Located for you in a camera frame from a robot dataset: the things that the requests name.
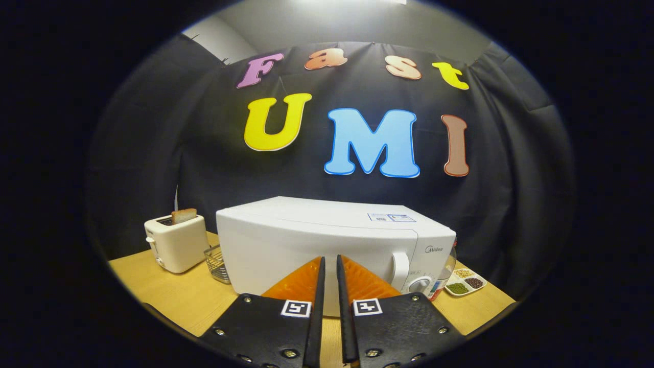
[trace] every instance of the white microwave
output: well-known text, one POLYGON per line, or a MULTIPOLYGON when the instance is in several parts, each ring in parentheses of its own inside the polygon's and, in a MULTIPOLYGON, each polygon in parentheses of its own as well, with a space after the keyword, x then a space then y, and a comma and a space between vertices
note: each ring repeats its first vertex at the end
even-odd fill
POLYGON ((456 233, 405 206, 278 196, 216 212, 222 257, 237 293, 261 295, 324 256, 323 314, 339 316, 336 256, 345 255, 400 293, 431 297, 456 233))

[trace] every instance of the letter m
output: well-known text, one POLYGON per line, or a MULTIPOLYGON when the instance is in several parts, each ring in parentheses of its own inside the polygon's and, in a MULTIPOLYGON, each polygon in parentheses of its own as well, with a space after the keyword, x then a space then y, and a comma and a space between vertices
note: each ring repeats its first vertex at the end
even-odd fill
POLYGON ((414 113, 404 110, 388 110, 372 131, 357 109, 335 109, 327 116, 334 122, 334 148, 332 159, 325 164, 325 171, 334 175, 354 172, 350 161, 350 146, 359 160, 361 169, 370 174, 381 152, 386 149, 386 161, 379 171, 390 177, 417 177, 420 168, 413 160, 411 128, 416 120, 414 113))

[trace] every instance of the wooden table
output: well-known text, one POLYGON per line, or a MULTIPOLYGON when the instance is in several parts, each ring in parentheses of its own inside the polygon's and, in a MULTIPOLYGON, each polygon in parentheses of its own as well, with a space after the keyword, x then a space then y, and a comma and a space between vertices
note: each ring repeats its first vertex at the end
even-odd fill
MULTIPOLYGON (((218 236, 207 232, 209 243, 218 236)), ((205 262, 183 274, 160 267, 150 250, 109 261, 114 272, 134 297, 151 304, 164 316, 199 337, 234 302, 238 294, 231 285, 215 280, 205 262)), ((456 268, 466 268, 456 262, 456 268)), ((463 334, 468 335, 504 311, 515 301, 488 283, 464 297, 443 291, 434 301, 436 308, 463 334)), ((322 321, 321 367, 342 368, 341 325, 334 317, 322 321)))

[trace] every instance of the metal mesh basket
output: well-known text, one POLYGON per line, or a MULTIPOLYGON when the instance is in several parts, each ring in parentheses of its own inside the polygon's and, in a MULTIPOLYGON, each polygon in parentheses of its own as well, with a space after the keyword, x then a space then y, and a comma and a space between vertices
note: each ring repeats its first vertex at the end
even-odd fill
POLYGON ((227 275, 227 269, 225 268, 225 262, 222 260, 220 246, 209 248, 204 251, 204 254, 211 276, 220 282, 231 284, 230 277, 227 275))

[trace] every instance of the midea logo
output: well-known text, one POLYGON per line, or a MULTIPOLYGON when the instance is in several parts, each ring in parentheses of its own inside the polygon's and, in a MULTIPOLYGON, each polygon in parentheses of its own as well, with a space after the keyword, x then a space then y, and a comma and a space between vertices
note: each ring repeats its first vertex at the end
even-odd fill
POLYGON ((441 251, 443 248, 435 248, 432 246, 428 246, 427 248, 424 249, 425 253, 432 253, 433 251, 441 251))

